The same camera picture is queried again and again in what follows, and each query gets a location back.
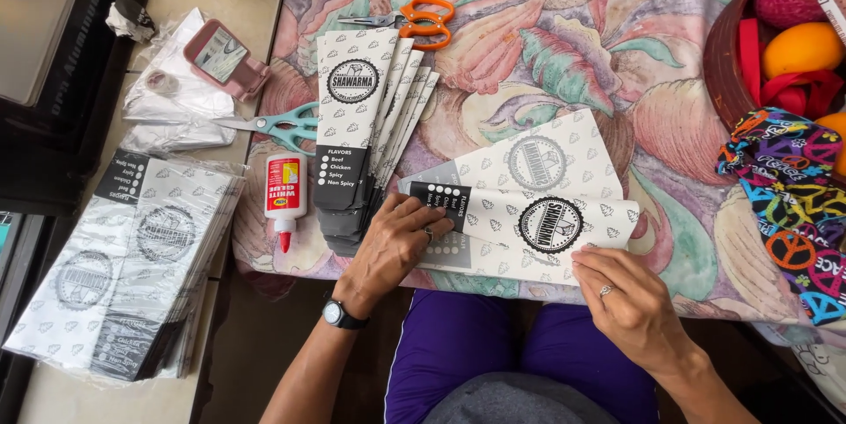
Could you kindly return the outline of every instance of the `ring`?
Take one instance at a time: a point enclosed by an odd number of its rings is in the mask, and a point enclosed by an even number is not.
[[[599,290],[599,298],[608,295],[613,289],[617,289],[614,285],[603,285],[602,288]]]

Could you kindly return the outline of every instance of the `wooden bowl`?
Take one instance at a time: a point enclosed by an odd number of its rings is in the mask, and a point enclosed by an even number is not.
[[[743,115],[760,107],[743,82],[738,63],[738,26],[741,19],[754,18],[755,0],[731,0],[716,18],[702,55],[703,78],[716,114],[720,115],[726,130],[731,134]],[[761,41],[768,42],[778,30],[758,22]],[[843,66],[836,71],[843,75]],[[842,90],[829,106],[829,113],[839,112],[843,105]],[[846,190],[846,177],[832,171],[831,186]]]

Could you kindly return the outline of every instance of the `white stripe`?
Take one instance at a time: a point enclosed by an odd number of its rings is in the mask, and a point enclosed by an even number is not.
[[[411,307],[415,306],[415,298],[416,297],[417,297],[417,290],[415,290],[415,293],[413,295],[411,295],[411,305],[408,306],[408,311],[411,310]],[[399,341],[397,342],[397,350],[399,350],[399,343],[403,343],[403,333],[404,332],[405,332],[405,319],[403,319],[403,324],[399,328]],[[393,365],[394,365],[394,363],[397,362],[397,350],[393,351],[393,360],[391,360],[391,371],[388,372],[388,374],[387,374],[387,386],[385,387],[385,398],[384,398],[384,403],[385,403],[384,408],[385,408],[385,410],[382,413],[382,419],[385,421],[385,424],[387,424],[387,393],[391,389],[391,375],[393,375]]]

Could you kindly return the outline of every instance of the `white glue bottle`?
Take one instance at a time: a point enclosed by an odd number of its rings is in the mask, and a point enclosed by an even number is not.
[[[297,217],[308,212],[308,163],[302,153],[283,153],[267,159],[265,172],[265,216],[273,220],[279,247],[288,252]]]

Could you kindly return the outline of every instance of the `purple pants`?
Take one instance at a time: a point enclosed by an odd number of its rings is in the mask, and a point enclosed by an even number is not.
[[[658,423],[655,381],[594,326],[582,305],[538,312],[520,350],[508,300],[417,289],[385,395],[387,424],[416,424],[456,387],[489,372],[568,384],[623,424]]]

